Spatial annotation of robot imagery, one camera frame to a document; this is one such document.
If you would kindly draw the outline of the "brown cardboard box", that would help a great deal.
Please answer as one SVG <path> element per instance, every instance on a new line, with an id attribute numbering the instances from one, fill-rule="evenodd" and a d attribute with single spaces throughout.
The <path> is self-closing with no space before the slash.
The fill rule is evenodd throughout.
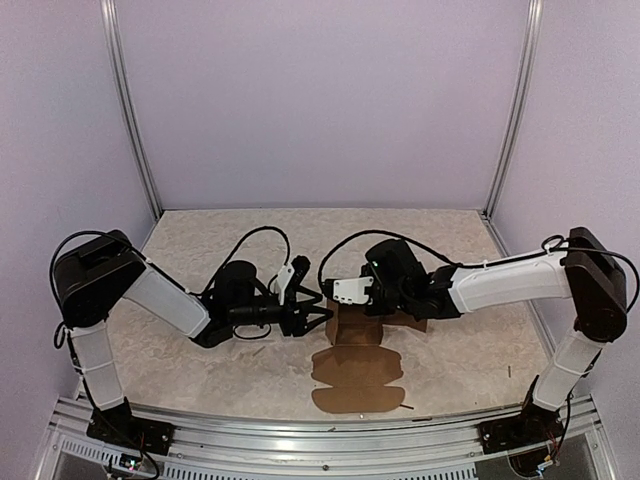
<path id="1" fill-rule="evenodd" d="M 401 355 L 382 346 L 386 327 L 424 333 L 426 320 L 396 312 L 367 316 L 361 305 L 330 301 L 333 317 L 325 335 L 330 347 L 312 355 L 311 377 L 319 384 L 312 393 L 316 407 L 330 414 L 385 413 L 405 400 L 405 390 L 393 383 L 404 375 Z"/>

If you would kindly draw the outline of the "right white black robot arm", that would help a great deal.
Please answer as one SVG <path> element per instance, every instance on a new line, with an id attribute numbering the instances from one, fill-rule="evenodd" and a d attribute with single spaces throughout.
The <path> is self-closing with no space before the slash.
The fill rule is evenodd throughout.
<path id="1" fill-rule="evenodd" d="M 584 227 L 547 239 L 537 252 L 476 265 L 450 263 L 431 272 L 405 239 L 385 240 L 365 258 L 364 271 L 373 278 L 366 290 L 371 304 L 416 320 L 452 320 L 537 300 L 572 301 L 576 318 L 532 381 L 520 412 L 479 425 L 486 454 L 563 441 L 569 417 L 560 410 L 569 407 L 580 379 L 627 327 L 631 302 L 621 257 Z"/>

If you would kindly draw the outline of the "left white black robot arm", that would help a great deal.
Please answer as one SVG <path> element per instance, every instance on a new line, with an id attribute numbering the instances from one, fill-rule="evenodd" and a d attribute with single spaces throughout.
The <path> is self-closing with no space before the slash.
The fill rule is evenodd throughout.
<path id="1" fill-rule="evenodd" d="M 303 280 L 305 256 L 287 255 L 272 282 L 263 283 L 254 264 L 229 255 L 204 289 L 193 293 L 153 263 L 120 230 L 86 232 L 88 242 L 58 246 L 49 283 L 61 312 L 54 343 L 66 344 L 93 411 L 89 437 L 140 454 L 167 455 L 174 425 L 137 417 L 124 394 L 107 330 L 107 320 L 129 301 L 173 327 L 196 345 L 210 349 L 240 327 L 278 326 L 300 338 L 332 318 L 322 294 Z"/>

